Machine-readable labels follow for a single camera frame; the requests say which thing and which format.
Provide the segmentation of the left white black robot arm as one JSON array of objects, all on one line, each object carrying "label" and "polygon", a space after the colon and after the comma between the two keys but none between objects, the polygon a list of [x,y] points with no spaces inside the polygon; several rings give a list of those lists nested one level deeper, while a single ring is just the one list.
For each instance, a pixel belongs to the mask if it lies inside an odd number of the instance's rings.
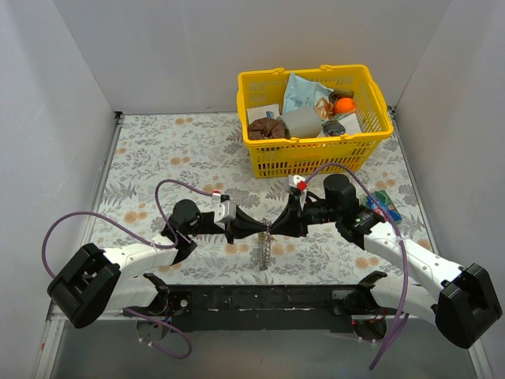
[{"label": "left white black robot arm", "polygon": [[129,306],[152,316],[168,305],[168,286],[150,271],[189,257],[197,235],[224,235],[228,243],[267,230],[225,197],[212,212],[201,212],[189,199],[179,201],[163,231],[147,243],[100,249],[82,246],[54,276],[47,293],[75,328],[94,322],[103,312]]}]

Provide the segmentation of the metal keyring disc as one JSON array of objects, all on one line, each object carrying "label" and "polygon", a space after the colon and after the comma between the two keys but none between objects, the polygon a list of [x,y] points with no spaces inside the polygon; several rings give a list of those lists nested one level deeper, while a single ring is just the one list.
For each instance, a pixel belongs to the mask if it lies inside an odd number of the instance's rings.
[{"label": "metal keyring disc", "polygon": [[275,240],[270,233],[271,221],[263,218],[263,224],[265,225],[266,229],[258,234],[258,260],[260,271],[265,271],[269,268],[271,260],[271,245]]}]

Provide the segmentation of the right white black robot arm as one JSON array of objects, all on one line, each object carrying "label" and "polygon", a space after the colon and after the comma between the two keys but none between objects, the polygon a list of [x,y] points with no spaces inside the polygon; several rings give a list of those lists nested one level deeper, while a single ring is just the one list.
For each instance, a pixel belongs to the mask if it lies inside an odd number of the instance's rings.
[{"label": "right white black robot arm", "polygon": [[464,267],[410,239],[397,235],[395,223],[359,203],[354,185],[343,174],[324,179],[324,198],[309,198],[300,175],[288,178],[287,205],[271,225],[273,235],[305,237],[311,225],[333,223],[338,233],[407,274],[405,280],[381,275],[360,283],[358,307],[365,313],[394,308],[434,324],[455,346],[468,349],[503,315],[488,271]]}]

